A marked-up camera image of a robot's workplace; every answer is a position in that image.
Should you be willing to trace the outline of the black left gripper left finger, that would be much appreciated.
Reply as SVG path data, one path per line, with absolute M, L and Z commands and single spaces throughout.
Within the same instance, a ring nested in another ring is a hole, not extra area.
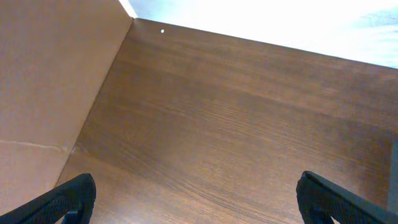
M 80 174 L 26 204 L 1 215 L 1 223 L 89 224 L 96 199 L 91 174 Z

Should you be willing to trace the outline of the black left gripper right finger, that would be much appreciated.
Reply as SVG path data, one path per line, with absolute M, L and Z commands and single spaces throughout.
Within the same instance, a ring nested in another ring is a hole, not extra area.
M 298 180 L 296 193 L 305 224 L 397 224 L 396 214 L 309 170 Z

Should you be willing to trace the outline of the grey plastic basket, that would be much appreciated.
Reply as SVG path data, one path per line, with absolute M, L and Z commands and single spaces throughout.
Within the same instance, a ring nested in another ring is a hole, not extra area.
M 397 214 L 397 184 L 398 184 L 398 148 L 397 141 L 394 141 L 391 149 L 391 166 L 389 177 L 389 191 L 387 200 L 387 209 Z

